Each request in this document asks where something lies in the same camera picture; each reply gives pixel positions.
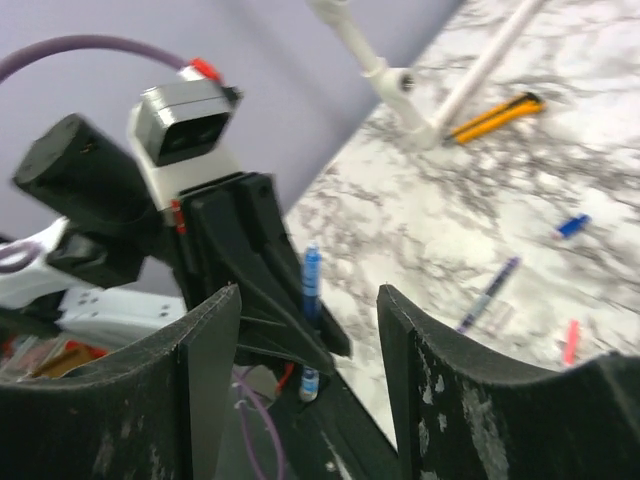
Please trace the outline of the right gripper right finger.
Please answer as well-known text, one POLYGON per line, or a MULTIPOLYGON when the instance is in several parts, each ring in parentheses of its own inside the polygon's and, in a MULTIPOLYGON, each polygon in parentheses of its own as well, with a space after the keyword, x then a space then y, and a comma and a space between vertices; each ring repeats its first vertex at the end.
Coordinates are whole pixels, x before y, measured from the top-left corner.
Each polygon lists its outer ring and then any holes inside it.
POLYGON ((638 477, 637 358, 539 368, 456 332, 390 285, 377 315, 403 478, 638 477))

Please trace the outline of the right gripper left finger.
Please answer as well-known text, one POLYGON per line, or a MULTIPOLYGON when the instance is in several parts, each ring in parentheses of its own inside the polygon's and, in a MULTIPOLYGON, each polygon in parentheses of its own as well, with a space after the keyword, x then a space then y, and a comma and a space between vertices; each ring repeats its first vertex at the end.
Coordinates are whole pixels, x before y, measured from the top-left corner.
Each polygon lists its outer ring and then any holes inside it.
POLYGON ((225 287, 60 379, 2 384, 2 478, 213 478, 240 310, 225 287))

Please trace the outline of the white pvc pipe frame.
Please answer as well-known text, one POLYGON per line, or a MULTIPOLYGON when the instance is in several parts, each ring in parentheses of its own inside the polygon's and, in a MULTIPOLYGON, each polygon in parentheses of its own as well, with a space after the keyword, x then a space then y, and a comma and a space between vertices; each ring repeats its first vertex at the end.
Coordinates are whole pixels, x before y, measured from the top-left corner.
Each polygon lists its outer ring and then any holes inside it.
POLYGON ((445 128, 497 68, 541 9, 541 1, 461 1, 412 67, 392 67, 354 21, 347 1, 310 1, 355 58, 382 104, 399 121, 405 148, 430 150, 445 128))

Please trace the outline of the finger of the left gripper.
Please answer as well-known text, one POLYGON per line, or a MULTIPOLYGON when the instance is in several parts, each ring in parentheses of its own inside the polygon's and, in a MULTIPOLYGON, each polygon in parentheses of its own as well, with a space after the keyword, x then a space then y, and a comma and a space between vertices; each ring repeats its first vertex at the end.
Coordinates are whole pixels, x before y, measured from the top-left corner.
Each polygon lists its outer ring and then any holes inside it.
POLYGON ((295 361, 329 374, 334 360, 287 293, 273 281, 239 282, 239 350, 295 361))
POLYGON ((320 302, 319 335, 327 349, 341 357, 352 356, 351 340, 333 314, 320 302))

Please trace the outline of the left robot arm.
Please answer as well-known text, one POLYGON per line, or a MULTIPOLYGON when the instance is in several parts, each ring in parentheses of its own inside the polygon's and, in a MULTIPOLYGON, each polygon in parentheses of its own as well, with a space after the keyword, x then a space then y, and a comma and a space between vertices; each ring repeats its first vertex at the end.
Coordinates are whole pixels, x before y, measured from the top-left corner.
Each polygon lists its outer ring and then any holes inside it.
POLYGON ((303 316, 301 264, 269 175, 240 172, 180 191, 159 212, 131 156, 72 114, 36 140, 13 177, 71 229, 53 264, 100 287, 134 281, 145 257, 168 265, 188 308, 234 284, 241 294, 239 357, 272 356, 329 373, 351 343, 322 311, 303 316))

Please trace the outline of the small blue pen cap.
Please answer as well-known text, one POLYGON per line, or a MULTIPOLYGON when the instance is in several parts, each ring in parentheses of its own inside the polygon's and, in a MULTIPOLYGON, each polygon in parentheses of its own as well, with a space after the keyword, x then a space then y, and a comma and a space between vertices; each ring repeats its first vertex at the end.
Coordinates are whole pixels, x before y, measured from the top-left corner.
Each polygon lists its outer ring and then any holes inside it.
POLYGON ((587 214, 580 214, 565 221, 554 231, 554 237, 557 239, 567 239, 580 232, 591 221, 591 217, 587 214))

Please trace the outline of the dark blue pen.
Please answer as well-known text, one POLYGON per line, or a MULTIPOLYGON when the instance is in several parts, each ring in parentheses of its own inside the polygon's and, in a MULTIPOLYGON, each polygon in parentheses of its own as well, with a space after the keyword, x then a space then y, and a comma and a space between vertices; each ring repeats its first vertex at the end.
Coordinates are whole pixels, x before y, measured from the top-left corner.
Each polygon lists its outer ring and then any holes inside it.
POLYGON ((504 264, 501 270, 490 282, 488 287, 475 300, 460 324, 456 327, 457 332, 465 333, 474 324, 474 322, 486 310, 490 301, 496 296, 496 294, 499 292, 499 290, 502 288, 504 283, 508 280, 510 275, 515 271, 519 264, 519 257, 512 257, 504 264))

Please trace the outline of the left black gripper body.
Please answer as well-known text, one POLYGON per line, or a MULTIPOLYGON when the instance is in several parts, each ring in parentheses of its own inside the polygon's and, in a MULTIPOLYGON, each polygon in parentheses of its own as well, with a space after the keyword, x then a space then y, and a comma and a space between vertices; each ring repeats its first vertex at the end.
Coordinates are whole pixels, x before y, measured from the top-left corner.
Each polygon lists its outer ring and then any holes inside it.
POLYGON ((172 203, 174 274, 188 308, 227 284, 273 281, 300 312, 300 263, 270 176, 239 173, 191 187, 172 203))

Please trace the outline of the blue pen with cap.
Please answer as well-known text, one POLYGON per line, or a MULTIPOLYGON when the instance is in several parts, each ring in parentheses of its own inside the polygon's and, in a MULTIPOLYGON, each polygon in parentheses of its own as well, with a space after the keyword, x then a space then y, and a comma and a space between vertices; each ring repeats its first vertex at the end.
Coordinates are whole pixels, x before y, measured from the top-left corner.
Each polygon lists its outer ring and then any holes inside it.
MULTIPOLYGON (((318 332, 321 323, 320 283, 322 256, 316 243, 310 243, 303 257, 301 281, 303 304, 302 311, 309 325, 318 332)), ((319 372, 304 366, 301 375, 299 396, 303 402, 316 399, 319 391, 319 372)))

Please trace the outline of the red pen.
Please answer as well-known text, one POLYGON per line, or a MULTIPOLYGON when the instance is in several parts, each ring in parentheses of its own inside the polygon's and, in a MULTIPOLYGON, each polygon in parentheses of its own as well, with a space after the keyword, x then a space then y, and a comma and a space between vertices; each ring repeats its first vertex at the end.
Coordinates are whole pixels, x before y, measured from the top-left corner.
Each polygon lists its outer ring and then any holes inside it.
POLYGON ((563 350, 563 362, 566 366, 575 363, 576 352, 580 338, 580 324, 576 319, 569 322, 566 335, 566 343, 563 350))

